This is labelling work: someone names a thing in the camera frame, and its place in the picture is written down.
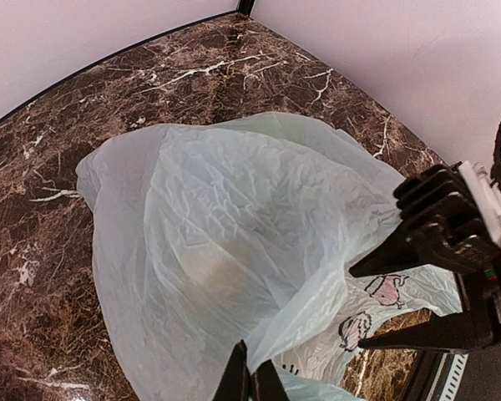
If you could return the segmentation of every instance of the pink graphic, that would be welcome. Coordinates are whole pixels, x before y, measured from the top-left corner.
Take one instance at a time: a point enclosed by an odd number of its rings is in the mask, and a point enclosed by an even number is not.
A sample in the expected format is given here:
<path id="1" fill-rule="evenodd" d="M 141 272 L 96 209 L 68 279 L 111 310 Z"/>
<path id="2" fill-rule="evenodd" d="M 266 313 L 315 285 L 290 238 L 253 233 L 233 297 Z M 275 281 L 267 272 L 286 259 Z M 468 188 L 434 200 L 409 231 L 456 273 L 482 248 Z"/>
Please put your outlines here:
<path id="1" fill-rule="evenodd" d="M 338 328 L 338 334 L 342 338 L 341 348 L 350 353 L 357 349 L 358 342 L 367 338 L 367 333 L 372 325 L 371 316 L 367 313 L 358 313 L 343 321 Z"/>
<path id="2" fill-rule="evenodd" d="M 366 291 L 371 298 L 375 298 L 384 307 L 397 305 L 397 309 L 401 309 L 404 302 L 401 301 L 399 287 L 404 285 L 407 278 L 408 276 L 397 274 L 379 276 L 366 287 Z"/>

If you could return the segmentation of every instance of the translucent plastic bag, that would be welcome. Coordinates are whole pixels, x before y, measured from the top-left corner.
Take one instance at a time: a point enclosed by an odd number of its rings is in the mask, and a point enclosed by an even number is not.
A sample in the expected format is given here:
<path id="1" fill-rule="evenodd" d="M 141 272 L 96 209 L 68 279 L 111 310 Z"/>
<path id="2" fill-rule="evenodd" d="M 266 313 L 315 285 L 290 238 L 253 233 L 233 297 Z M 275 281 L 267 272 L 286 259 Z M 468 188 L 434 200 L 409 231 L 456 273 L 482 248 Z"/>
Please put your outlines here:
<path id="1" fill-rule="evenodd" d="M 142 400 L 208 399 L 241 339 L 252 371 L 337 333 L 346 313 L 390 307 L 361 294 L 366 283 L 347 267 L 397 226 L 391 190 L 402 177 L 322 122 L 259 114 L 210 127 L 156 125 L 108 140 L 77 173 L 94 213 L 104 321 Z M 447 273 L 430 269 L 427 291 L 415 287 L 401 312 L 458 309 Z M 430 299 L 438 286 L 448 295 Z M 342 338 L 337 349 L 351 353 L 357 339 L 348 334 L 332 341 Z M 350 358 L 339 358 L 334 374 L 310 361 L 302 376 L 338 384 Z M 293 401 L 354 399 L 281 376 L 304 389 Z M 308 398 L 308 385 L 328 395 Z"/>

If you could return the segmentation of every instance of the brown marble surface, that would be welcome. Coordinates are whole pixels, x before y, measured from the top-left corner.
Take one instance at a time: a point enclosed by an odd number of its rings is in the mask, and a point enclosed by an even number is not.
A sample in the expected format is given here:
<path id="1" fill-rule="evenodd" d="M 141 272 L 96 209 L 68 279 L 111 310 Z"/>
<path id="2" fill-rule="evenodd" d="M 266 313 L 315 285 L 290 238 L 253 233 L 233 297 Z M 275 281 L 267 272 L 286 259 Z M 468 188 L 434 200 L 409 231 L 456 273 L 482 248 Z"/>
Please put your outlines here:
<path id="1" fill-rule="evenodd" d="M 96 297 L 93 222 L 74 190 L 76 164 L 139 127 L 271 110 L 342 128 L 404 175 L 438 161 L 340 74 L 239 15 L 115 56 L 0 124 L 0 400 L 137 399 Z M 398 353 L 383 380 L 400 388 L 393 369 L 405 375 L 412 360 Z M 350 374 L 359 374 L 356 361 Z M 373 394 L 361 395 L 384 399 Z"/>

